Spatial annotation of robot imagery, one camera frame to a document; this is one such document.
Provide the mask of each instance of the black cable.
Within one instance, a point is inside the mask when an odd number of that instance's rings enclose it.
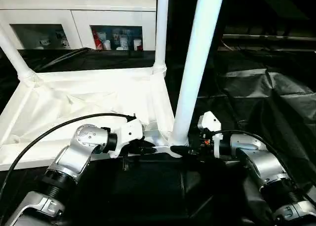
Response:
[[[246,135],[249,135],[249,136],[252,136],[254,138],[256,138],[257,140],[261,141],[262,143],[264,143],[270,151],[273,151],[273,148],[272,146],[267,142],[265,141],[263,138],[261,138],[260,136],[256,135],[256,134],[253,134],[251,132],[248,132],[248,131],[241,131],[241,130],[235,130],[235,129],[231,129],[231,130],[220,130],[220,131],[211,131],[210,133],[212,135],[216,135],[216,134],[221,134],[221,133],[227,133],[227,132],[231,132],[231,133],[240,133],[240,134],[246,134]]]
[[[1,202],[1,199],[2,199],[2,196],[3,196],[3,191],[4,191],[4,188],[10,178],[10,176],[12,175],[12,172],[14,170],[14,168],[16,167],[17,163],[20,161],[20,159],[23,157],[23,155],[33,146],[35,145],[37,142],[39,142],[42,138],[44,138],[45,136],[47,136],[48,134],[52,133],[53,131],[63,127],[63,126],[66,126],[68,124],[71,124],[73,122],[77,122],[77,121],[81,121],[81,120],[84,120],[84,119],[88,119],[88,118],[92,118],[92,117],[98,117],[98,116],[117,116],[117,117],[124,117],[127,119],[127,121],[131,121],[131,120],[134,120],[136,119],[135,116],[128,116],[128,115],[123,115],[123,114],[117,114],[117,113],[98,113],[98,114],[92,114],[92,115],[87,115],[87,116],[81,116],[81,117],[78,117],[78,118],[75,118],[75,119],[72,119],[72,120],[69,120],[69,121],[66,121],[64,123],[61,123],[53,128],[51,128],[50,130],[46,131],[45,133],[43,133],[42,135],[40,135],[39,137],[37,137],[35,140],[33,140],[28,146],[26,146],[22,152],[16,157],[16,159],[13,161],[13,163],[11,164],[6,176],[5,176],[5,179],[3,181],[3,184],[2,184],[2,187],[1,187],[1,190],[0,190],[0,202]],[[1,219],[0,219],[0,225],[2,224],[2,220],[3,220],[3,217],[5,215],[5,211],[2,213],[2,216],[1,216]]]

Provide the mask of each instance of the white pvc frame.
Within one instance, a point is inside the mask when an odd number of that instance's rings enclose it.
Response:
[[[188,144],[188,132],[193,110],[221,4],[222,0],[197,0],[175,122],[173,132],[169,138],[169,145]],[[165,73],[167,70],[165,64],[167,15],[168,0],[158,0],[154,73]],[[35,76],[35,72],[25,63],[13,43],[5,35],[2,27],[0,27],[0,46],[17,71],[19,79],[27,79]]]

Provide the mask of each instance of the screw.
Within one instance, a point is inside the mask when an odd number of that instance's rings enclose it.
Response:
[[[128,171],[128,169],[129,169],[128,158],[123,157],[123,171]]]

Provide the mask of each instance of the white cabinet top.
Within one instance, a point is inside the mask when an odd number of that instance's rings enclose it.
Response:
[[[0,9],[156,11],[156,0],[0,0]]]

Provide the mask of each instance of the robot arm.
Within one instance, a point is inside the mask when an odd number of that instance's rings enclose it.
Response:
[[[206,112],[199,119],[200,130],[221,129],[220,122],[211,113]],[[242,134],[208,136],[213,140],[215,157],[229,155],[240,160],[250,170],[252,179],[269,205],[276,225],[316,222],[316,208],[304,198],[287,174],[280,161],[269,152],[260,140]]]
[[[113,133],[107,128],[82,125],[77,128],[69,146],[63,148],[42,177],[38,191],[29,192],[6,226],[47,226],[61,216],[65,203],[87,168],[92,153],[108,153],[117,158],[124,146],[143,138],[138,119],[125,123]]]

